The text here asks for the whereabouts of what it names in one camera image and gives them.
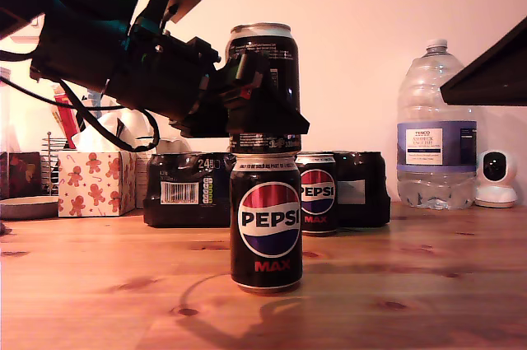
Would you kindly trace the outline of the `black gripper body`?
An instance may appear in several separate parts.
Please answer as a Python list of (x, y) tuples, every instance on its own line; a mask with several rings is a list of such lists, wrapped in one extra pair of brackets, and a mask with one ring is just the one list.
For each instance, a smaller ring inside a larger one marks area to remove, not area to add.
[(107, 94), (130, 109), (170, 120), (187, 138), (225, 138), (227, 110), (213, 95), (218, 52), (197, 37), (185, 43), (134, 26)]

